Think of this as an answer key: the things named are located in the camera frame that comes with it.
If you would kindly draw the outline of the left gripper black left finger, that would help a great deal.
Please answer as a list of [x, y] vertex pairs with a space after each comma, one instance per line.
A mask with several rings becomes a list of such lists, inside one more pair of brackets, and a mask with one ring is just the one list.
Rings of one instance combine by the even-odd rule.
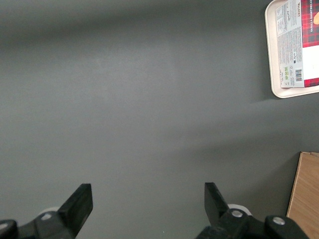
[[2, 239], [74, 239], [93, 210], [91, 184], [81, 184], [59, 208], [44, 210], [22, 226], [16, 220], [0, 222]]

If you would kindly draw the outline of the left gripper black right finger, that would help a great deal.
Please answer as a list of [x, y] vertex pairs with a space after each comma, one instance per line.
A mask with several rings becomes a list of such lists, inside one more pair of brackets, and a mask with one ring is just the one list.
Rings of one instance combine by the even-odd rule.
[[204, 208], [210, 226], [198, 239], [307, 239], [308, 236], [292, 219], [270, 215], [264, 221], [254, 218], [245, 207], [226, 203], [216, 184], [204, 184]]

